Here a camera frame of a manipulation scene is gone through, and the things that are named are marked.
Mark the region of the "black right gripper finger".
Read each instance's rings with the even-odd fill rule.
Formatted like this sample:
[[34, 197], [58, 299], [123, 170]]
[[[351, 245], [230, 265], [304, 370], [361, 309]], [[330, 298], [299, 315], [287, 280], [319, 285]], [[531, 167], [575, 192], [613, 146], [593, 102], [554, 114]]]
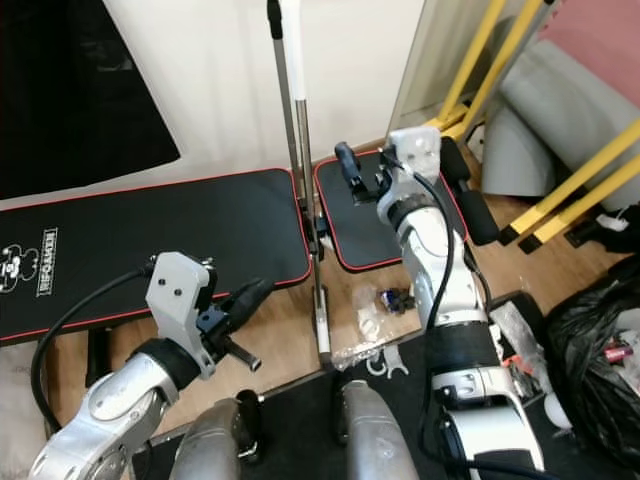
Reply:
[[344, 183], [352, 193], [364, 191], [364, 178], [362, 178], [358, 155], [348, 145], [335, 146], [335, 160], [340, 165]]
[[369, 187], [362, 175], [360, 160], [356, 151], [348, 143], [342, 145], [342, 175], [349, 191], [352, 193], [367, 193]]

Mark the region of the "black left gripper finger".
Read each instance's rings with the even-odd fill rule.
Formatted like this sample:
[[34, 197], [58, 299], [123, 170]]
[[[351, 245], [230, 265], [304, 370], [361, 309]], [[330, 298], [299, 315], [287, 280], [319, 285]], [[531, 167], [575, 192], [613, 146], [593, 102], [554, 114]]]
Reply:
[[259, 307], [228, 307], [229, 323], [247, 323], [259, 311], [261, 305]]
[[227, 307], [259, 307], [274, 292], [274, 283], [262, 278], [246, 282], [225, 300]]

